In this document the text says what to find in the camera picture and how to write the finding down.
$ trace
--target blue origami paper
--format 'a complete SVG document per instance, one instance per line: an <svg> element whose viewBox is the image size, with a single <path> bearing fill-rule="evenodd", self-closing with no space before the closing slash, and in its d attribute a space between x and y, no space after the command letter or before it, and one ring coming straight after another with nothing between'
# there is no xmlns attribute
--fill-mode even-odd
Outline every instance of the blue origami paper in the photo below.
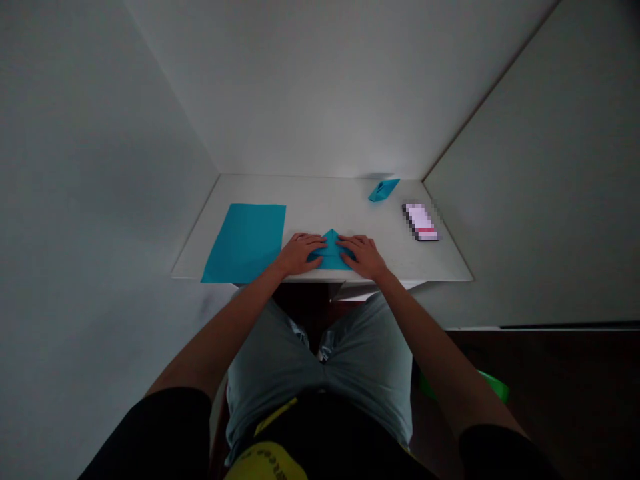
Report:
<svg viewBox="0 0 640 480"><path fill-rule="evenodd" d="M337 232L334 229L331 229L324 234L324 237L327 238L327 248L312 251L309 254L307 261L312 261L318 257L322 257L322 264L320 264L318 270L351 270L351 267L348 266L342 258L340 258L340 254L346 253L354 260L355 255L351 250L335 244L335 242L340 240Z"/></svg>
<svg viewBox="0 0 640 480"><path fill-rule="evenodd" d="M250 283L275 260L282 246L284 205L232 203L216 238L202 283Z"/></svg>
<svg viewBox="0 0 640 480"><path fill-rule="evenodd" d="M371 192L369 200L380 201L384 200L393 191L395 186L400 182L400 179L384 180L378 183L378 186Z"/></svg>

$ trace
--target gray shorts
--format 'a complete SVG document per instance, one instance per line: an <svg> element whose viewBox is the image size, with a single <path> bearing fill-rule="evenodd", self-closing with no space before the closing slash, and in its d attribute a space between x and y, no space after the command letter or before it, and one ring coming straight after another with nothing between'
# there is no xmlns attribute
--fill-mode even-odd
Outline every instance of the gray shorts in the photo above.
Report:
<svg viewBox="0 0 640 480"><path fill-rule="evenodd" d="M269 300L229 367L228 465L251 424L309 389L347 398L408 447L412 355L382 294L335 322L321 352L324 364L304 332Z"/></svg>

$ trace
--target desk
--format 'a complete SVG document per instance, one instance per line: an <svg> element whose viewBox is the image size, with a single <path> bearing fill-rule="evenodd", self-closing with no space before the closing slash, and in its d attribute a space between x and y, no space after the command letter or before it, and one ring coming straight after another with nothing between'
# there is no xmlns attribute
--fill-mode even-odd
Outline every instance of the desk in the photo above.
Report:
<svg viewBox="0 0 640 480"><path fill-rule="evenodd" d="M389 198L367 198L378 180L263 175L221 175L189 236L172 278L200 280L209 253L232 203L276 203L287 206L283 245L298 231L324 235L366 235L389 269L410 287L426 281L470 281L472 276L442 220L433 215L440 240L418 242L402 212L407 201L424 203L435 213L418 180L402 180ZM352 270L312 270L286 281L366 283Z"/></svg>

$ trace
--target person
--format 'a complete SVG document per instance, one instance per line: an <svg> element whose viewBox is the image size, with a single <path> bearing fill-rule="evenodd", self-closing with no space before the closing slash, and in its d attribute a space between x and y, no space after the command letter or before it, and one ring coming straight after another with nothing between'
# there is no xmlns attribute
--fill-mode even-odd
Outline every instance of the person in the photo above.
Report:
<svg viewBox="0 0 640 480"><path fill-rule="evenodd" d="M307 258L326 239L296 233L170 362L81 478L207 478L211 403L227 371L228 480L435 478L408 450L413 357L457 438L466 478L557 478L374 240L336 243L380 293L325 332L323 361L271 300L284 278L322 262Z"/></svg>

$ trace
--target white wall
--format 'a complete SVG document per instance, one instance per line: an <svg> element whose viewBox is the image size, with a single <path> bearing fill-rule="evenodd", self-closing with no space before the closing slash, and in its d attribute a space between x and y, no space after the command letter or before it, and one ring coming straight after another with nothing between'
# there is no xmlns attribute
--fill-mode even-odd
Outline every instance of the white wall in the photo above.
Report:
<svg viewBox="0 0 640 480"><path fill-rule="evenodd" d="M222 173L422 180L556 0L125 0Z"/></svg>
<svg viewBox="0 0 640 480"><path fill-rule="evenodd" d="M639 19L561 2L427 178L476 278L417 292L442 325L640 317Z"/></svg>
<svg viewBox="0 0 640 480"><path fill-rule="evenodd" d="M0 478L69 479L230 294L169 278L217 172L124 6L0 9Z"/></svg>

